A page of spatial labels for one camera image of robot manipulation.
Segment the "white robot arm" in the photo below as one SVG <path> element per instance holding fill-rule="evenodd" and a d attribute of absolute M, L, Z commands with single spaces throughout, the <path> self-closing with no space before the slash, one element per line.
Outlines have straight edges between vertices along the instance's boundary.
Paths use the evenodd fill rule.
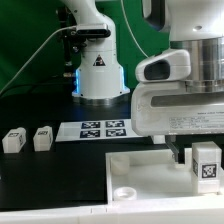
<path fill-rule="evenodd" d="M 115 25 L 96 0 L 61 0 L 86 39 L 75 97 L 108 102 L 129 92 L 117 62 Z M 169 48 L 135 70 L 131 124 L 140 136 L 224 133 L 224 0 L 142 0 L 144 19 L 169 34 Z"/>

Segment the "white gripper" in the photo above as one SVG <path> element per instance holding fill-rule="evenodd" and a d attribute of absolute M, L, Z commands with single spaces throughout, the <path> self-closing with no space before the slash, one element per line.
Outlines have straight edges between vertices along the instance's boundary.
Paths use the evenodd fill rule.
<path fill-rule="evenodd" d="M 141 136 L 168 135 L 178 164 L 184 146 L 171 135 L 224 133 L 224 92 L 188 93 L 182 82 L 140 83 L 131 100 L 132 129 Z"/>

